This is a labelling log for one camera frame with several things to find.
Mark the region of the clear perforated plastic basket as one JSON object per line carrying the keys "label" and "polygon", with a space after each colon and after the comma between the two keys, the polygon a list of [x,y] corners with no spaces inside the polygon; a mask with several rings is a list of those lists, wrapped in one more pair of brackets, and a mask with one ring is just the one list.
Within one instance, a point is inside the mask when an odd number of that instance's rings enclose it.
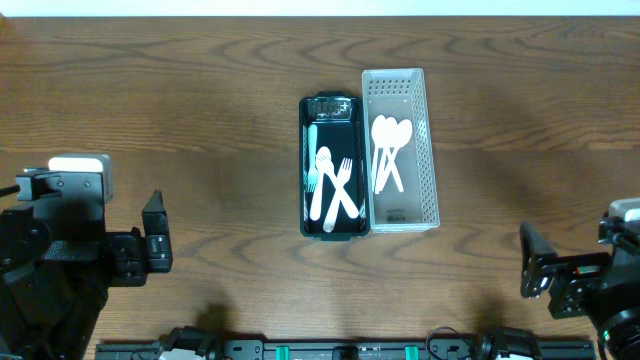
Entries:
{"label": "clear perforated plastic basket", "polygon": [[[364,136],[369,167],[368,215],[377,233],[425,232],[440,226],[435,164],[424,71],[420,68],[365,70],[362,73]],[[404,184],[400,193],[389,177],[374,193],[371,128],[378,115],[409,119],[413,134],[399,150],[396,164]]]}

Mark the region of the mint green plastic fork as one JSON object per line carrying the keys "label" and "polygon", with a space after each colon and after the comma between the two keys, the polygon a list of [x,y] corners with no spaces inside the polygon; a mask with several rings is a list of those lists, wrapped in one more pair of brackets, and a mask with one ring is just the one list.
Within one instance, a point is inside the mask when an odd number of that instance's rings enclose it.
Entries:
{"label": "mint green plastic fork", "polygon": [[316,124],[308,127],[308,151],[309,151],[309,169],[307,173],[307,191],[314,192],[318,181],[318,169],[316,168],[316,153],[318,128]]}

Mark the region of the white plastic fork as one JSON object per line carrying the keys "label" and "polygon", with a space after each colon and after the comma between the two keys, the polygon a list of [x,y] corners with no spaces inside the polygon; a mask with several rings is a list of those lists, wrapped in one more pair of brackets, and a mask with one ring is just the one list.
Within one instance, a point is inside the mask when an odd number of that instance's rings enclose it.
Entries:
{"label": "white plastic fork", "polygon": [[344,185],[349,181],[351,176],[352,162],[353,160],[351,158],[344,158],[336,175],[336,181],[334,182],[335,193],[323,223],[323,230],[326,233],[331,233],[335,228],[340,203],[344,198]]}
{"label": "white plastic fork", "polygon": [[335,223],[340,206],[343,206],[349,218],[357,218],[359,216],[359,210],[350,195],[344,189],[344,186],[351,178],[353,160],[351,158],[344,158],[341,162],[338,173],[334,174],[331,152],[328,147],[324,146],[320,148],[316,155],[316,164],[321,166],[321,171],[330,177],[334,186],[334,196],[329,205],[329,210],[325,220]]}

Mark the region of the dark green plastic basket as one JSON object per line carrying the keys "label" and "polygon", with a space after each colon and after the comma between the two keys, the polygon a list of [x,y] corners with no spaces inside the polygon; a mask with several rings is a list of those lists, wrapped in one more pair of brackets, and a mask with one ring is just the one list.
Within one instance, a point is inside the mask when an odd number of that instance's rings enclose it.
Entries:
{"label": "dark green plastic basket", "polygon": [[300,230],[323,241],[370,231],[362,102],[320,92],[299,102]]}

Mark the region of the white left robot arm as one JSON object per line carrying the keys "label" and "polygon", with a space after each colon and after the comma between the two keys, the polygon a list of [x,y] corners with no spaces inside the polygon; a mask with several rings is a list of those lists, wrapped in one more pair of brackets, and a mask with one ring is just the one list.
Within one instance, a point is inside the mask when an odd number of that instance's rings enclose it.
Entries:
{"label": "white left robot arm", "polygon": [[2,195],[1,356],[81,359],[112,287],[142,287],[168,273],[173,257],[161,191],[141,228],[106,229],[106,177],[29,169]]}

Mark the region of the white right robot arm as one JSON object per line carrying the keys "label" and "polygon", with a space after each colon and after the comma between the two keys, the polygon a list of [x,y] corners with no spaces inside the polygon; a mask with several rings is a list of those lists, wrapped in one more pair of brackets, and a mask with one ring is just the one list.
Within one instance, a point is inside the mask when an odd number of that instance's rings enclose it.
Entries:
{"label": "white right robot arm", "polygon": [[599,242],[612,251],[560,256],[528,222],[519,229],[522,250],[520,293],[548,292],[555,319],[586,316],[600,348],[615,359],[639,358],[639,222],[603,216]]}

